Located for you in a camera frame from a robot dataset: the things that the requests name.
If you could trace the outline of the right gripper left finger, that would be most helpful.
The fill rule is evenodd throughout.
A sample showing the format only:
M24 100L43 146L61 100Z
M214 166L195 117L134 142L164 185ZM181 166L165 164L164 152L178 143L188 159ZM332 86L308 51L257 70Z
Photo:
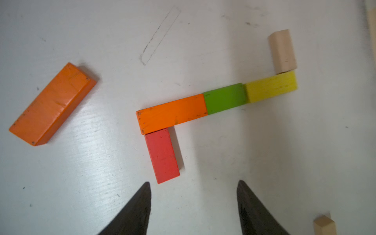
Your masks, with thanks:
M150 183L145 182L101 235L145 235L151 212Z

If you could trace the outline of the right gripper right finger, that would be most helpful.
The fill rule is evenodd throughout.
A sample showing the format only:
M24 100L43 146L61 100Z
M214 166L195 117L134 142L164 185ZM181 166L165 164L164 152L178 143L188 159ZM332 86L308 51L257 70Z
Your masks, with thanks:
M288 234L243 180L238 183L237 200L244 235Z

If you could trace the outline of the dark green block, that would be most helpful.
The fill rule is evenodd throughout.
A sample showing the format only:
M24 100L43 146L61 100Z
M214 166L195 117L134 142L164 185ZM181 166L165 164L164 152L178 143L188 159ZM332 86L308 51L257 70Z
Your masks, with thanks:
M203 93L209 115L247 103L247 93L242 83Z

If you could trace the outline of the yellow long block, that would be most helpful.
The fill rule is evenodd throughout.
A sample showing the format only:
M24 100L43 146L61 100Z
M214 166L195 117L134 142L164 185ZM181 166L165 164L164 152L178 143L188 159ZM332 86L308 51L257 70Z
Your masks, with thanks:
M244 85L248 95L248 103L270 99L298 89L295 71L252 81Z

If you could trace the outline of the wood long block vertical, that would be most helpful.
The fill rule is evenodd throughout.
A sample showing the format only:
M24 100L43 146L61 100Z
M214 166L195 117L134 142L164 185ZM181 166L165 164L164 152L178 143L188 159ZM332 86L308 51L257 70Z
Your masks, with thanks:
M376 60L376 7L373 7L370 10L368 10L367 19L369 24L371 46L373 50L374 60Z

